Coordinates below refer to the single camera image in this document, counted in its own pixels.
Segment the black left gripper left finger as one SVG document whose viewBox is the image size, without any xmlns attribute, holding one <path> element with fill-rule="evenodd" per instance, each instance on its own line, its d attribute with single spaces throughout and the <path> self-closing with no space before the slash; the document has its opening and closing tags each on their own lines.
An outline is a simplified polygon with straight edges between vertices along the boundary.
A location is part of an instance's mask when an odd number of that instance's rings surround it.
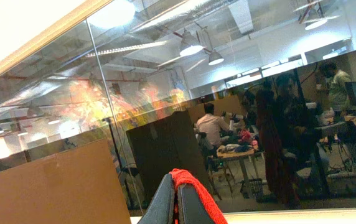
<svg viewBox="0 0 356 224">
<path fill-rule="evenodd" d="M 175 193 L 172 175 L 166 174 L 138 224 L 173 224 Z"/>
</svg>

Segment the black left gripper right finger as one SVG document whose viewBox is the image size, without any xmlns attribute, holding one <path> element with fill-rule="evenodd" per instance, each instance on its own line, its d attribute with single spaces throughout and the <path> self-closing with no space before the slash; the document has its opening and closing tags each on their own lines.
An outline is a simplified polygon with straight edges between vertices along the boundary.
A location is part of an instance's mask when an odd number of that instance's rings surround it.
<svg viewBox="0 0 356 224">
<path fill-rule="evenodd" d="M 214 224 L 193 185 L 180 185 L 177 196 L 180 224 Z"/>
</svg>

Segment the red t-shirt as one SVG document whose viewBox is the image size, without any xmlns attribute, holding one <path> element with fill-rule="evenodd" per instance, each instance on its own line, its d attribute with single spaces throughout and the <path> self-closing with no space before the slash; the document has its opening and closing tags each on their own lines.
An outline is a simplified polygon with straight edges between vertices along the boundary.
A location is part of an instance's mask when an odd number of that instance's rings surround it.
<svg viewBox="0 0 356 224">
<path fill-rule="evenodd" d="M 176 193 L 174 223 L 228 223 L 208 190 L 189 171 L 173 169 L 170 175 Z"/>
</svg>

